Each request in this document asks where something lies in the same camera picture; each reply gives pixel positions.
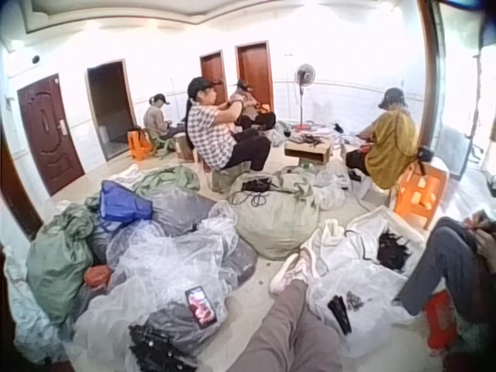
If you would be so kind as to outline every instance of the blue bag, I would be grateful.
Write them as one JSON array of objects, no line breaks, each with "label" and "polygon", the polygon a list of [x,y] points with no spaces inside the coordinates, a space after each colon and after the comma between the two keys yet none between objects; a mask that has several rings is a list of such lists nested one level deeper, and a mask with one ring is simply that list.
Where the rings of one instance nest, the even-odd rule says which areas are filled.
[{"label": "blue bag", "polygon": [[100,190],[100,216],[106,221],[131,223],[151,219],[153,203],[114,181],[103,181]]}]

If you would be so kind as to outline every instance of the person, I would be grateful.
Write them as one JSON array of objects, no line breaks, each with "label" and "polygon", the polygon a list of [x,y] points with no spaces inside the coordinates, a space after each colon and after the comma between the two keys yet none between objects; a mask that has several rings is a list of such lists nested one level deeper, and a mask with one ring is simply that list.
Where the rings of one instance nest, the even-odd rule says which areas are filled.
[{"label": "person", "polygon": [[243,80],[239,79],[236,85],[235,95],[245,95],[246,99],[255,102],[255,105],[246,105],[241,113],[241,116],[236,121],[237,126],[241,126],[243,130],[259,126],[260,130],[266,131],[273,129],[276,125],[276,114],[273,112],[258,112],[256,106],[259,105],[257,100],[252,96],[253,89],[248,86]]},{"label": "person", "polygon": [[184,133],[184,125],[177,125],[174,128],[171,126],[172,121],[164,120],[164,113],[161,108],[164,104],[169,105],[165,95],[162,93],[154,95],[150,98],[149,103],[150,107],[145,113],[143,123],[153,138],[160,137],[161,140],[168,140],[178,133]]},{"label": "person", "polygon": [[214,171],[251,161],[252,171],[262,171],[270,152],[270,140],[255,129],[231,133],[229,125],[239,118],[245,105],[253,102],[234,95],[229,102],[214,106],[215,82],[194,78],[188,86],[186,140],[190,148]]},{"label": "person", "polygon": [[347,153],[345,162],[348,168],[371,176],[380,188],[389,189],[416,159],[418,133],[401,89],[388,89],[379,108],[386,112],[358,134],[371,147]]},{"label": "person", "polygon": [[444,277],[460,315],[471,322],[486,322],[494,314],[491,311],[496,310],[495,275],[494,222],[483,212],[464,224],[443,217],[396,299],[408,313],[417,315]]},{"label": "person", "polygon": [[305,302],[315,279],[315,254],[291,256],[270,288],[280,293],[262,325],[228,372],[340,372],[339,336]]}]

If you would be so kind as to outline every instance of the electric fan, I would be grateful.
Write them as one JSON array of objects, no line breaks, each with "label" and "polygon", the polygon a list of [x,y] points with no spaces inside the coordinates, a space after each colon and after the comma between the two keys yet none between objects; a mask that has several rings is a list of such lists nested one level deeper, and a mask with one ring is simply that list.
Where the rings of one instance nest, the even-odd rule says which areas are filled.
[{"label": "electric fan", "polygon": [[309,64],[301,65],[294,74],[294,81],[300,87],[300,124],[295,127],[296,130],[308,130],[310,126],[303,125],[303,88],[308,87],[315,80],[315,68]]}]

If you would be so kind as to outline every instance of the phone screen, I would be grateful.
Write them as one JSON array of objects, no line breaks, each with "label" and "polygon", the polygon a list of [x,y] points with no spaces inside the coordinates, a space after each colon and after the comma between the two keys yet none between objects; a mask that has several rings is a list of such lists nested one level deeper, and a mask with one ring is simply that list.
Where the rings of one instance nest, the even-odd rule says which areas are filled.
[{"label": "phone screen", "polygon": [[203,287],[188,289],[185,293],[188,307],[201,329],[208,328],[212,324],[217,323],[217,315],[205,291],[203,291]]}]

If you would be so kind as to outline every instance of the gray pants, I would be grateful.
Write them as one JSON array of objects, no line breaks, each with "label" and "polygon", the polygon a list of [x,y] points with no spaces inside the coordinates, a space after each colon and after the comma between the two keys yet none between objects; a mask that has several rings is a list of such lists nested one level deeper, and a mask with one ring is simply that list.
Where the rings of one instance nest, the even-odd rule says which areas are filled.
[{"label": "gray pants", "polygon": [[475,238],[468,229],[453,219],[440,219],[397,299],[408,313],[417,315],[444,277],[456,310],[465,319],[474,320],[475,251]]},{"label": "gray pants", "polygon": [[307,284],[292,283],[279,295],[229,372],[338,372],[339,337],[305,302]]},{"label": "gray pants", "polygon": [[186,132],[184,124],[178,124],[176,128],[170,126],[169,130],[167,131],[167,134],[165,136],[160,136],[160,139],[166,141],[174,137],[176,134],[184,133],[184,132]]}]

